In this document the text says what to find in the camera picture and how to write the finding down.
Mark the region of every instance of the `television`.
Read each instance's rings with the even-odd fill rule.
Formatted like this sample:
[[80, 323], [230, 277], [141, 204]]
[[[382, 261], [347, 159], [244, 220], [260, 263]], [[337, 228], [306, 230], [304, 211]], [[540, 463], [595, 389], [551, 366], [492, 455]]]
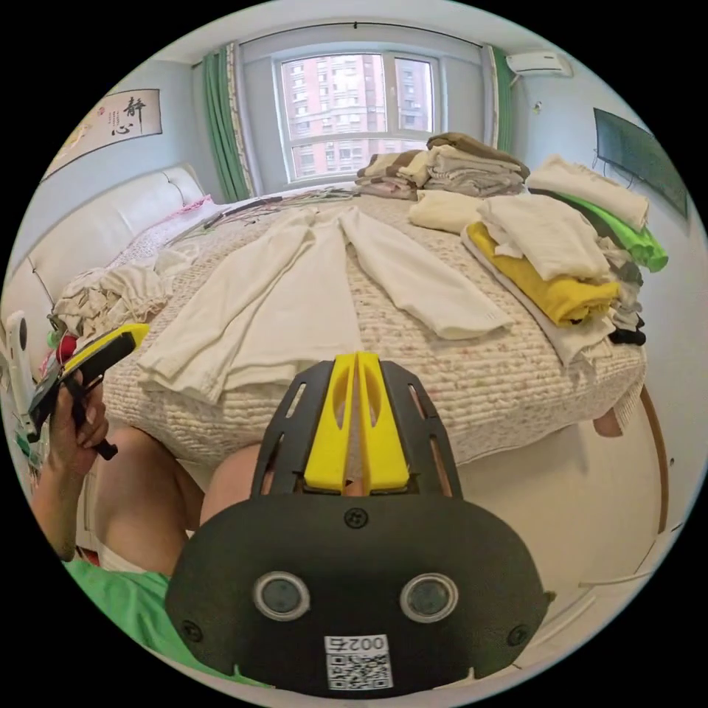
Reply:
[[645, 182], [686, 218], [686, 187], [659, 141], [624, 118], [599, 108], [594, 112], [597, 157]]

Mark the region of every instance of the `green curtain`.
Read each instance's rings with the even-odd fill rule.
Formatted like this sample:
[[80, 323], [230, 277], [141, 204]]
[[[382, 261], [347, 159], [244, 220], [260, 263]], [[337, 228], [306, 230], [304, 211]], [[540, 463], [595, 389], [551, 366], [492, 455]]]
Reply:
[[514, 73], [507, 64], [506, 53], [493, 46], [494, 63], [496, 64], [497, 96], [499, 98], [499, 138], [497, 149], [511, 153], [514, 135], [514, 114], [511, 101], [511, 82]]
[[204, 57], [206, 129], [223, 196], [232, 203], [251, 196], [239, 157], [232, 110], [229, 105], [228, 50]]

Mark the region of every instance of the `window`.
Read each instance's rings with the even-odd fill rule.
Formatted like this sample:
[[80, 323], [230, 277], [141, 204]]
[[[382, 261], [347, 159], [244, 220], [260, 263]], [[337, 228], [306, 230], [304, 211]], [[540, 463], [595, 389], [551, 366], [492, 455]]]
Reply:
[[280, 71], [281, 135], [290, 181], [351, 175], [374, 153], [423, 149], [440, 129], [435, 59], [394, 52], [330, 55], [284, 61]]

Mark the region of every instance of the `window frame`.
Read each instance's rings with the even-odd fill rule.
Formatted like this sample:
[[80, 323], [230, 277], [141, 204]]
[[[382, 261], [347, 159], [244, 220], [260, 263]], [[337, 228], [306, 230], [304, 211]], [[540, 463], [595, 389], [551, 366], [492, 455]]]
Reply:
[[[386, 111], [386, 123], [387, 130], [384, 132], [368, 132], [368, 131], [348, 131], [346, 133], [331, 133], [326, 132], [323, 135], [309, 136], [309, 137], [290, 137], [290, 128], [288, 121], [288, 112], [285, 105], [284, 90], [283, 90], [283, 65], [289, 64], [297, 61], [305, 61], [307, 59], [314, 59], [319, 56], [351, 56], [351, 55], [378, 55], [381, 56], [381, 61], [383, 64], [383, 85], [384, 85], [384, 95], [385, 95], [385, 111]], [[403, 122], [401, 120], [401, 113], [398, 110], [398, 78], [396, 75], [396, 60], [397, 59], [408, 59], [411, 61], [422, 61], [430, 65], [430, 77], [431, 77], [431, 98], [432, 98], [432, 132], [428, 131], [416, 131], [407, 128], [399, 128], [399, 123]], [[279, 114], [280, 123], [280, 144], [282, 147], [282, 157], [285, 162], [285, 173], [288, 178], [289, 184], [300, 183], [304, 181], [316, 181], [327, 176], [326, 173], [317, 176], [303, 176], [297, 177], [295, 170], [295, 158], [293, 155], [293, 149], [298, 148], [302, 145], [317, 145], [320, 142], [331, 142], [332, 138], [336, 136], [337, 141], [346, 140], [409, 140], [411, 142], [427, 142], [431, 135], [441, 132], [441, 124], [443, 122], [443, 96], [441, 90], [441, 67], [440, 61], [437, 57], [424, 55], [424, 54], [414, 54], [411, 52], [399, 52], [396, 49], [376, 49], [373, 47], [360, 48], [356, 51], [349, 49], [347, 51], [340, 52], [317, 52], [316, 54], [298, 54], [290, 55], [288, 57], [281, 57], [273, 62], [273, 73], [274, 73], [274, 83], [275, 91], [277, 93], [276, 106]], [[401, 92], [401, 102], [405, 100], [405, 89], [402, 88]], [[337, 173], [337, 177], [342, 180], [347, 180], [356, 175], [356, 171], [351, 172], [340, 172]]]

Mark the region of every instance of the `camera lens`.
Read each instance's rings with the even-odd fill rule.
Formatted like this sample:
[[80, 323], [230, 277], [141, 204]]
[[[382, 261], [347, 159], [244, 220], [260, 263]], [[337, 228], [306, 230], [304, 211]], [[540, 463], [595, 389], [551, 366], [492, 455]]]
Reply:
[[439, 622], [456, 607], [458, 592], [455, 583], [445, 575], [418, 575], [403, 588], [400, 607], [414, 622]]
[[297, 620], [310, 608], [310, 594], [305, 583], [285, 572], [260, 577], [256, 581], [253, 597], [262, 614], [279, 622]]

